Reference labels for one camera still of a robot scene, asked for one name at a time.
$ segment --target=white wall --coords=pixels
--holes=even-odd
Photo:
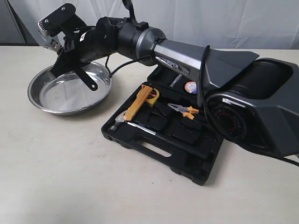
[[[37,22],[69,2],[88,25],[125,17],[121,0],[9,0],[39,44]],[[298,0],[132,0],[138,21],[168,39],[212,48],[299,49]]]

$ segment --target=stainless steel bowl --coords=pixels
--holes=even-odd
[[[30,102],[48,113],[70,116],[86,112],[100,103],[111,90],[112,79],[99,63],[92,62],[83,67],[98,84],[96,91],[91,91],[74,72],[55,78],[49,72],[51,68],[39,72],[28,87]]]

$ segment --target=orange-handled pliers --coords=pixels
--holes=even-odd
[[[199,110],[194,109],[192,106],[185,107],[182,105],[177,104],[167,104],[170,108],[172,108],[175,111],[181,112],[183,114],[183,117],[187,117],[191,120],[194,119],[194,116],[192,114],[198,114]]]

